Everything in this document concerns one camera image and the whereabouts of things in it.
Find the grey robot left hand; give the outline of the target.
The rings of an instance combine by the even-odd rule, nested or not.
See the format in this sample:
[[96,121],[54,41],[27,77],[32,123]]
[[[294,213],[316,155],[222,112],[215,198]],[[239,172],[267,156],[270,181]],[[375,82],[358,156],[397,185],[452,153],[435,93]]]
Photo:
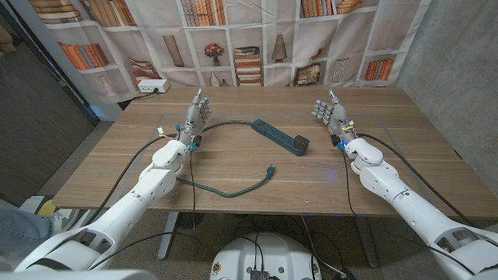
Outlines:
[[202,96],[202,88],[199,88],[188,108],[184,125],[177,140],[185,145],[190,145],[195,136],[202,134],[211,113],[209,99]]

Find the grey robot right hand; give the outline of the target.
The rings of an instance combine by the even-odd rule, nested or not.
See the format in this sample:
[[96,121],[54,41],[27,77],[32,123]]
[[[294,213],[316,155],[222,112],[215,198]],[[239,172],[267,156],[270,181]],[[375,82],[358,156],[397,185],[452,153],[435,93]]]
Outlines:
[[334,145],[338,145],[340,142],[347,145],[357,138],[354,132],[354,122],[347,116],[343,105],[340,104],[339,98],[332,89],[328,91],[328,94],[331,102],[317,100],[312,115],[326,125]]

